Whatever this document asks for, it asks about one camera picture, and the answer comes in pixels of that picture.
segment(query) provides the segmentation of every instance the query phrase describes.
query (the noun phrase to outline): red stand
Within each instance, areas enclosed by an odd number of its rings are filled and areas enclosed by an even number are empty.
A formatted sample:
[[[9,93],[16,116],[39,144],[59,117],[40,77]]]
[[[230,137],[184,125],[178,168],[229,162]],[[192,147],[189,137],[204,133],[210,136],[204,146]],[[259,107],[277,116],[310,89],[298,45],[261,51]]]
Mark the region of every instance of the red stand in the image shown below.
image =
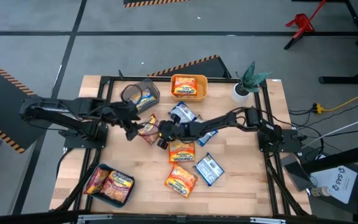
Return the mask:
[[[320,5],[317,7],[317,9],[313,13],[313,15],[311,15],[310,19],[308,19],[308,16],[306,14],[302,13],[302,14],[297,14],[295,16],[294,20],[292,20],[291,22],[285,24],[286,27],[290,27],[292,24],[295,23],[299,27],[299,30],[292,37],[290,42],[284,47],[284,50],[288,50],[295,43],[295,41],[298,40],[299,37],[302,38],[304,32],[315,32],[315,30],[314,30],[313,26],[311,25],[310,21],[314,18],[314,16],[322,8],[322,6],[325,4],[326,1],[327,0],[322,0],[321,1]]]

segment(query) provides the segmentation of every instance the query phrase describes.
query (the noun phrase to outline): white cable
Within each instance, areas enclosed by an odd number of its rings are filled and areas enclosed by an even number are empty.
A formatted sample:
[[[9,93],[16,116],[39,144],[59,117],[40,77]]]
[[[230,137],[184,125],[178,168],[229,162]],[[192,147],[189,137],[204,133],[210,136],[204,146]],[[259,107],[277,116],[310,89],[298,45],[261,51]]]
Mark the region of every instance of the white cable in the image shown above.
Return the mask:
[[[330,134],[334,134],[334,133],[336,133],[336,132],[338,132],[338,131],[340,131],[340,130],[349,128],[349,127],[351,127],[351,126],[353,126],[353,125],[355,125],[355,124],[358,124],[358,121],[356,121],[355,123],[349,124],[349,125],[347,125],[347,126],[345,126],[345,127],[339,128],[339,129],[337,129],[337,130],[335,130],[335,131],[331,131],[330,133],[327,133],[327,134],[321,136],[320,138],[316,138],[315,140],[309,142],[307,145],[303,146],[301,149],[303,149],[303,148],[305,148],[306,146],[309,146],[310,144],[312,144],[312,143],[314,143],[314,142],[316,142],[316,141],[318,141],[318,140],[324,138],[325,136],[328,136],[328,135],[330,135]]]

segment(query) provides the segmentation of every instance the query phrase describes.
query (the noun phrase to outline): white sign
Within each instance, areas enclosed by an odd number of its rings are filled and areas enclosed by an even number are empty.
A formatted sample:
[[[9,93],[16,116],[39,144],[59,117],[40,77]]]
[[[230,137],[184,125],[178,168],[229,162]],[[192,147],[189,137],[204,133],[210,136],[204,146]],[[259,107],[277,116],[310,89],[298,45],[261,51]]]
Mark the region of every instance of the white sign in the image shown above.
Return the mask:
[[[353,170],[339,166],[328,170],[311,173],[311,180],[317,180],[317,187],[328,187],[328,192],[334,198],[347,204],[352,194],[357,173]]]

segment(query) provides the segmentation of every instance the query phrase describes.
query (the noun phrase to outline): potted plant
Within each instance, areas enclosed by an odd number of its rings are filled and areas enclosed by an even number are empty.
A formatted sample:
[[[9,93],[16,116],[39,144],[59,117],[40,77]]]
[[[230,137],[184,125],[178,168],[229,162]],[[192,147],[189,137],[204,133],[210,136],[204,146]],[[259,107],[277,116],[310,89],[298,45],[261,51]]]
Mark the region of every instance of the potted plant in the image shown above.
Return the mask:
[[[263,82],[272,72],[262,72],[254,74],[255,61],[249,65],[247,71],[242,77],[236,72],[239,77],[239,83],[234,86],[231,98],[237,103],[243,103],[249,96],[249,93],[258,92],[259,83]]]

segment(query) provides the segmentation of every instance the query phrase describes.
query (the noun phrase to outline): white pot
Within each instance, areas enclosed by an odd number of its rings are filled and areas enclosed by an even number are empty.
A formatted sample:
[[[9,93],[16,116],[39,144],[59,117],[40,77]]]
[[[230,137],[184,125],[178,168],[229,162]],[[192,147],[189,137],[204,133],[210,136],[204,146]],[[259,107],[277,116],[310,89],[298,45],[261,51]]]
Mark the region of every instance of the white pot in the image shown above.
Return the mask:
[[[236,92],[236,86],[238,85],[238,83],[236,85],[234,85],[233,88],[233,92],[231,93],[231,98],[239,104],[243,104],[247,101],[247,98],[249,96],[249,93],[246,96],[241,96]]]

